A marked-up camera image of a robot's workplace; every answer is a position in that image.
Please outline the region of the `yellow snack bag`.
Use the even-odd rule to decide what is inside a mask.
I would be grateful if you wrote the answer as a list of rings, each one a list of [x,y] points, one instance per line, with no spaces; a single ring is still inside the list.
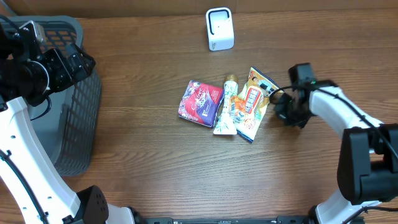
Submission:
[[[234,121],[237,133],[248,142],[253,142],[257,130],[270,103],[270,95],[279,86],[260,70],[251,67],[248,81],[237,95],[245,101],[245,119],[237,123]]]

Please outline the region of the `white green tube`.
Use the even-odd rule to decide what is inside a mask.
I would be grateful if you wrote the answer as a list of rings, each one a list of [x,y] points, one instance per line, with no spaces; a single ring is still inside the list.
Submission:
[[[223,83],[224,98],[223,109],[218,122],[213,130],[214,135],[235,135],[237,130],[234,120],[231,117],[231,98],[238,93],[238,77],[236,75],[227,75]]]

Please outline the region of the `purple red tissue pack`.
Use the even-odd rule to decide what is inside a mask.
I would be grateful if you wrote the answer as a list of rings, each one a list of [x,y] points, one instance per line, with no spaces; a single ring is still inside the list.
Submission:
[[[190,80],[180,101],[178,116],[212,128],[223,98],[224,89]]]

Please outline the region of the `small orange white box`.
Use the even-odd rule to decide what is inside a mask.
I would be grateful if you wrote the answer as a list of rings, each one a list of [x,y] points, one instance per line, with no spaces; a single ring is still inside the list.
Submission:
[[[240,123],[245,119],[245,101],[238,96],[230,99],[230,115],[235,122]]]

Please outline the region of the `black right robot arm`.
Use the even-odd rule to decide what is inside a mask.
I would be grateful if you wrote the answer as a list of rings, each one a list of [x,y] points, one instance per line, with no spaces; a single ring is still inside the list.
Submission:
[[[309,63],[289,69],[286,87],[271,93],[274,111],[286,126],[304,128],[318,116],[341,138],[338,189],[306,216],[291,223],[364,223],[370,210],[396,212],[381,203],[397,197],[397,124],[385,124],[359,109],[331,80],[317,80]]]

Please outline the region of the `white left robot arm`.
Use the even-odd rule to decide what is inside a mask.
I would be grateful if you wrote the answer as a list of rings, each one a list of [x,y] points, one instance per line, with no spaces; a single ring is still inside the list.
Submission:
[[[28,114],[52,93],[91,75],[95,61],[70,43],[58,49],[6,45],[1,58],[1,178],[26,223],[139,223],[131,207],[117,207],[92,185],[74,192],[55,170]]]

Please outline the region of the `white barcode scanner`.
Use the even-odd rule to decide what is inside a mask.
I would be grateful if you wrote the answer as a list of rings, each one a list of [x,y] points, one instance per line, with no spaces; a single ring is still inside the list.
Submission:
[[[220,51],[234,47],[231,10],[227,7],[209,9],[205,14],[209,50]]]

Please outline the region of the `dark grey plastic basket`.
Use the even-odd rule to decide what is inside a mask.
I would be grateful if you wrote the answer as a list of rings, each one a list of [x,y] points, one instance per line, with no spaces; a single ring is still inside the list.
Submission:
[[[20,29],[27,21],[40,24],[46,41],[40,44],[33,33]],[[42,53],[59,49],[68,56],[66,46],[76,44],[84,52],[83,29],[69,16],[1,16],[1,58],[6,45],[26,44],[26,57],[37,46]],[[79,175],[91,161],[101,101],[101,80],[92,74],[61,92],[50,94],[36,105],[28,105],[34,131],[61,176]]]

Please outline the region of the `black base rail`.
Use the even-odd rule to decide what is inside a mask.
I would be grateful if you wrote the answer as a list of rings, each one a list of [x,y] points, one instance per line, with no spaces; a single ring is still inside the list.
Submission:
[[[313,223],[307,216],[278,216],[276,218],[146,218],[147,224],[309,224]]]

